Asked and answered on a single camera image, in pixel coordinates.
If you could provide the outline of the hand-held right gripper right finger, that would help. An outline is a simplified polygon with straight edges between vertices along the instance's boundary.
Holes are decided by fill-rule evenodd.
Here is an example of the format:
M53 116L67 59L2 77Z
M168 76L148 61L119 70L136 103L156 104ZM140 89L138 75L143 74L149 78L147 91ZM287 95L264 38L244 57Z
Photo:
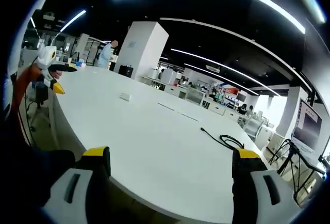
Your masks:
M301 211L293 190L251 150L233 150L232 223L290 223Z

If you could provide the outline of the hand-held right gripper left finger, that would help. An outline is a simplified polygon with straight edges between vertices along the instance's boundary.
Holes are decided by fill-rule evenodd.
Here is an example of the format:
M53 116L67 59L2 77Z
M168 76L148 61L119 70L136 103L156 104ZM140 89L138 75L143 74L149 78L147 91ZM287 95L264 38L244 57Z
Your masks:
M110 220L110 151L108 146L85 151L51 187L42 208L51 223L101 223Z

